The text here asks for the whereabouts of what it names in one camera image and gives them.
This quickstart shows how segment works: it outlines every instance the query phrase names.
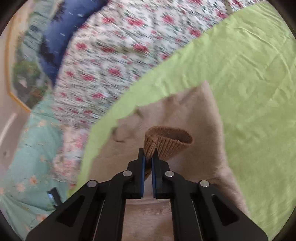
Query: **wall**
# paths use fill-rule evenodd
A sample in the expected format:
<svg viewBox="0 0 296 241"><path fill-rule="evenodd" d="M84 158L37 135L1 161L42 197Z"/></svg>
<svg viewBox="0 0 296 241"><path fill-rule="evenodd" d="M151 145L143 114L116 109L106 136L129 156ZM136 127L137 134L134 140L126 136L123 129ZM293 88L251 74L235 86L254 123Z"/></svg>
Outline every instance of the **wall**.
<svg viewBox="0 0 296 241"><path fill-rule="evenodd" d="M21 129L29 115L7 93L4 63L9 26L0 36L0 176L11 163Z"/></svg>

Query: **bed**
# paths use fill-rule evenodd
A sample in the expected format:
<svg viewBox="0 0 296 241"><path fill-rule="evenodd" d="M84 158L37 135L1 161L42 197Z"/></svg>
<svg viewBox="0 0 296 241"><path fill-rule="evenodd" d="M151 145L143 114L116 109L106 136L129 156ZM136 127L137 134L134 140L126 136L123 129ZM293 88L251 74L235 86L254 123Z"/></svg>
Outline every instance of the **bed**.
<svg viewBox="0 0 296 241"><path fill-rule="evenodd" d="M208 80L224 123L229 165L251 218L270 240L285 240L276 236L281 230L288 235L282 227L296 205L296 43L289 25L291 30L269 3L250 6L144 75L93 125L77 188L88 180L91 161L117 119Z"/></svg>

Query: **pink floral pattern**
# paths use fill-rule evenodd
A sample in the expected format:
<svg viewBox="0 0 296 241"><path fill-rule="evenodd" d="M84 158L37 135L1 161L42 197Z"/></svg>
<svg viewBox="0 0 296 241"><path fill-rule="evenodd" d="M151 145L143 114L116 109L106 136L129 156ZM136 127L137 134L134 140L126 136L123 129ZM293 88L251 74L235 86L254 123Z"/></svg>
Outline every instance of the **pink floral pattern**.
<svg viewBox="0 0 296 241"><path fill-rule="evenodd" d="M198 38L202 33L197 29L190 28L190 34Z"/></svg>
<svg viewBox="0 0 296 241"><path fill-rule="evenodd" d="M91 74L82 74L81 76L86 81L93 81L94 80L94 76Z"/></svg>
<svg viewBox="0 0 296 241"><path fill-rule="evenodd" d="M138 51L138 52L143 52L143 53L148 53L149 52L148 48L143 44L138 44L137 43L137 44L135 44L133 46L133 48L134 48L135 51Z"/></svg>
<svg viewBox="0 0 296 241"><path fill-rule="evenodd" d="M115 75L115 76L121 76L120 70L116 69L116 68L110 68L108 69L108 72L111 75Z"/></svg>
<svg viewBox="0 0 296 241"><path fill-rule="evenodd" d="M36 215L36 220L37 220L38 222L42 222L42 221L44 221L47 217L48 217L47 214L40 214L40 213L38 213L38 214Z"/></svg>
<svg viewBox="0 0 296 241"><path fill-rule="evenodd" d="M85 43L77 43L76 44L76 47L79 49L79 50L86 50L87 49L87 45Z"/></svg>
<svg viewBox="0 0 296 241"><path fill-rule="evenodd" d="M164 15L162 16L162 18L163 18L163 22L165 22L165 23L169 23L169 24L174 24L174 18L171 17L170 15L168 15L168 14L164 14Z"/></svg>
<svg viewBox="0 0 296 241"><path fill-rule="evenodd" d="M200 5L202 4L202 0L189 0L189 2Z"/></svg>
<svg viewBox="0 0 296 241"><path fill-rule="evenodd" d="M102 19L102 22L104 24L114 23L114 21L115 21L114 18L103 17L103 19Z"/></svg>
<svg viewBox="0 0 296 241"><path fill-rule="evenodd" d="M71 126L64 126L63 130L64 145L53 159L52 176L59 181L76 184L89 133L85 129L76 129ZM34 178L35 176L30 178L31 185L37 182Z"/></svg>
<svg viewBox="0 0 296 241"><path fill-rule="evenodd" d="M73 72L71 72L71 71L66 71L66 75L68 75L69 77L73 77L74 76Z"/></svg>
<svg viewBox="0 0 296 241"><path fill-rule="evenodd" d="M239 0L232 0L234 4L236 4L237 6L239 6L239 8L242 8L243 5Z"/></svg>
<svg viewBox="0 0 296 241"><path fill-rule="evenodd" d="M110 48L110 47L101 47L101 50L105 53L113 53L115 51L114 48Z"/></svg>
<svg viewBox="0 0 296 241"><path fill-rule="evenodd" d="M26 189L24 183L18 183L18 184L16 185L16 188L17 188L17 191L18 191L18 192L24 192L25 189Z"/></svg>
<svg viewBox="0 0 296 241"><path fill-rule="evenodd" d="M219 10L216 11L216 14L217 14L217 16L218 16L219 18L222 18L222 19L227 18L227 14L222 13L222 12L219 11Z"/></svg>
<svg viewBox="0 0 296 241"><path fill-rule="evenodd" d="M132 26L142 26L144 24L144 22L141 19L138 18L130 18L128 17L127 19L128 24L132 25Z"/></svg>

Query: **light blue floral fabric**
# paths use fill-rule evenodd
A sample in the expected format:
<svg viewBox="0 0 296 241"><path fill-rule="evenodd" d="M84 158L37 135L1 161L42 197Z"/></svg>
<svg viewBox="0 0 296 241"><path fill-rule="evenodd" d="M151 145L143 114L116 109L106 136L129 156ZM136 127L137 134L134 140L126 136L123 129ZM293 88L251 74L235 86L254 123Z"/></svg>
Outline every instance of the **light blue floral fabric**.
<svg viewBox="0 0 296 241"><path fill-rule="evenodd" d="M22 239L54 210L47 191L57 187L62 201L67 199L68 184L50 176L52 159L62 145L62 131L51 111L52 101L48 92L34 107L13 161L5 176L0 177L0 210Z"/></svg>

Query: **floral bedspread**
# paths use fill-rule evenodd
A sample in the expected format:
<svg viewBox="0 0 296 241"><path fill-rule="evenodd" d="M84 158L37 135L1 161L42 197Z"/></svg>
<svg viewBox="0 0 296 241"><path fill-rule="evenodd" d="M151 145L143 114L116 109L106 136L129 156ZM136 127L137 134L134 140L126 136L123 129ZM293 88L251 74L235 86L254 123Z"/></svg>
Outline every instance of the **floral bedspread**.
<svg viewBox="0 0 296 241"><path fill-rule="evenodd" d="M72 126L96 122L147 71L258 1L109 1L68 45L54 91L55 114Z"/></svg>

